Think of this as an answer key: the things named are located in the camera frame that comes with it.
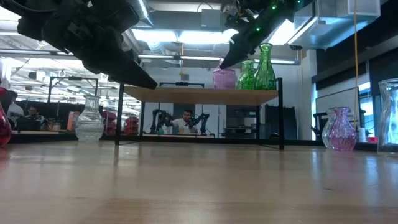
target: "glass bottle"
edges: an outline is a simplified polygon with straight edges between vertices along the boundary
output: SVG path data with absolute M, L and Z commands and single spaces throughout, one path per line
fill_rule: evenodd
M 0 147 L 5 146 L 11 138 L 11 125 L 0 103 Z
M 219 65 L 213 72 L 213 84 L 215 89 L 219 90 L 234 90 L 236 87 L 236 74 L 233 69 L 220 69 L 223 59 L 220 60 Z
M 102 136 L 104 124 L 99 103 L 99 96 L 86 96 L 85 110 L 79 115 L 76 124 L 76 136 L 79 141 L 96 142 Z
M 338 107 L 333 110 L 336 114 L 336 120 L 330 130 L 330 146 L 335 151 L 352 151 L 356 144 L 356 131 L 347 119 L 350 109 Z
M 236 83 L 237 90 L 253 89 L 254 73 L 256 72 L 253 66 L 254 62 L 252 60 L 245 60 L 242 62 L 242 74 Z
M 326 122 L 325 127 L 322 131 L 322 141 L 328 149 L 331 149 L 330 145 L 330 131 L 336 121 L 336 113 L 334 109 L 328 109 L 326 112 L 329 116 L 328 122 Z
M 276 90 L 276 78 L 271 64 L 271 49 L 272 44 L 260 45 L 261 59 L 254 75 L 255 90 Z
M 398 156 L 398 78 L 379 82 L 382 112 L 379 120 L 377 153 Z

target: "purple glass vase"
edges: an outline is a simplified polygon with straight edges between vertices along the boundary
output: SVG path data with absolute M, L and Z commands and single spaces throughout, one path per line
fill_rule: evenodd
M 234 90 L 236 87 L 236 75 L 233 69 L 220 69 L 223 60 L 220 60 L 219 66 L 213 72 L 213 84 L 215 89 Z
M 347 119 L 350 109 L 334 108 L 336 120 L 330 131 L 330 146 L 335 151 L 352 151 L 356 143 L 356 132 Z

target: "person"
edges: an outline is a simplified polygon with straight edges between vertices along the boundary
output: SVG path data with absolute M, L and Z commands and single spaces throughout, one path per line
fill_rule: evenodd
M 196 134 L 198 133 L 198 129 L 196 126 L 193 126 L 192 128 L 189 128 L 188 122 L 191 120 L 193 116 L 193 112 L 190 109 L 184 110 L 184 114 L 182 118 L 180 119 L 175 119 L 172 121 L 172 124 L 174 127 L 178 127 L 178 133 L 184 133 L 184 134 Z
M 16 124 L 17 119 L 24 116 L 24 110 L 15 103 L 18 93 L 10 91 L 9 94 L 11 95 L 11 104 L 8 107 L 7 117 Z
M 30 106 L 28 109 L 29 115 L 26 116 L 25 118 L 27 119 L 34 119 L 36 121 L 40 121 L 40 130 L 46 130 L 47 126 L 47 120 L 44 118 L 44 116 L 39 115 L 39 112 L 37 111 L 37 108 L 34 106 Z

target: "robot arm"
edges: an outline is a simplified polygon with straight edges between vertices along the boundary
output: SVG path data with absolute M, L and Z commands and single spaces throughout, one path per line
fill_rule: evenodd
M 89 7 L 89 0 L 0 0 L 0 6 L 22 16 L 18 33 L 73 53 L 95 74 L 154 89 L 157 83 L 137 64 L 135 52 L 121 48 L 121 33 L 139 22 L 133 1 L 91 0 Z
M 229 52 L 220 65 L 221 69 L 228 68 L 254 54 L 260 45 L 286 19 L 293 22 L 294 14 L 314 0 L 236 0 L 236 15 L 228 16 L 226 27 L 239 33 L 231 38 Z
M 152 126 L 150 127 L 150 133 L 151 134 L 157 133 L 163 125 L 166 125 L 166 127 L 173 126 L 172 120 L 173 117 L 170 114 L 168 114 L 168 112 L 160 109 L 153 110 Z
M 191 129 L 193 128 L 195 125 L 199 124 L 200 121 L 203 120 L 201 127 L 200 127 L 200 132 L 201 135 L 205 136 L 206 135 L 206 123 L 207 123 L 207 119 L 210 117 L 210 114 L 201 114 L 198 118 L 192 118 L 189 122 L 188 122 L 188 127 Z

